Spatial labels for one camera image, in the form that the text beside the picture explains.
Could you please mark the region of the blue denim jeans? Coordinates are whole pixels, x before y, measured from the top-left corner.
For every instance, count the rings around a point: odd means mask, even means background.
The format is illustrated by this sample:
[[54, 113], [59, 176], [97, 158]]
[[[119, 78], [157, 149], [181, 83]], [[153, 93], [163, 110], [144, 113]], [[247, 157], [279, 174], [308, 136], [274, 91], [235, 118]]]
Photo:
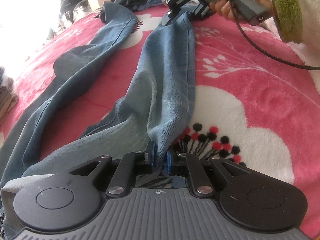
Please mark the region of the blue denim jeans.
[[137, 70], [124, 97], [79, 139], [40, 159], [42, 134], [59, 109], [86, 93], [111, 56], [130, 39], [137, 16], [122, 5], [105, 2], [106, 23], [91, 42], [70, 49], [53, 65], [55, 78], [21, 114], [1, 147], [1, 236], [20, 230], [13, 212], [14, 194], [29, 182], [64, 171], [97, 156], [120, 158], [157, 144], [155, 170], [193, 115], [195, 37], [190, 7], [169, 25], [158, 25], [144, 42]]

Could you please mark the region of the folded beige grey clothes stack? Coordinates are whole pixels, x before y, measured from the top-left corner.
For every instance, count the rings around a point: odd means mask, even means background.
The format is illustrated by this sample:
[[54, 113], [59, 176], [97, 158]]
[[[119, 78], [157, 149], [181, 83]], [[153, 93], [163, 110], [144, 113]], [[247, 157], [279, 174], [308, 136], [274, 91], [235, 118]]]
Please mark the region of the folded beige grey clothes stack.
[[0, 88], [0, 124], [8, 116], [9, 112], [19, 101], [19, 92], [13, 78], [8, 75], [4, 67], [1, 67], [1, 88]]

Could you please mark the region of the pink floral fleece blanket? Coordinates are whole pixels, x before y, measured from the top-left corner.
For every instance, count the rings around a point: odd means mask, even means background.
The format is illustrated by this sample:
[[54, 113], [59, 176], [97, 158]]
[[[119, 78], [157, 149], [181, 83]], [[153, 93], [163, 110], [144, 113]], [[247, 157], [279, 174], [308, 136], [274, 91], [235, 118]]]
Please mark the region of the pink floral fleece blanket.
[[[136, 14], [133, 32], [91, 88], [44, 129], [41, 159], [75, 141], [125, 95], [142, 46], [165, 11], [158, 6]], [[200, 158], [220, 155], [293, 183], [308, 199], [302, 231], [319, 238], [319, 72], [268, 59], [232, 22], [217, 16], [193, 23], [193, 29], [194, 115], [176, 145]]]

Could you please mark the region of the black wheelchair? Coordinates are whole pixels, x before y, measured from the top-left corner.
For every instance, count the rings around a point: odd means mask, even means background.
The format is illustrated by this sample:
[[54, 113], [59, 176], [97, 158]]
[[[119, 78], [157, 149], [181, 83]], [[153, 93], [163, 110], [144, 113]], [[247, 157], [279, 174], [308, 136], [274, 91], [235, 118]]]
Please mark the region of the black wheelchair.
[[74, 23], [92, 12], [88, 0], [61, 0], [60, 17]]

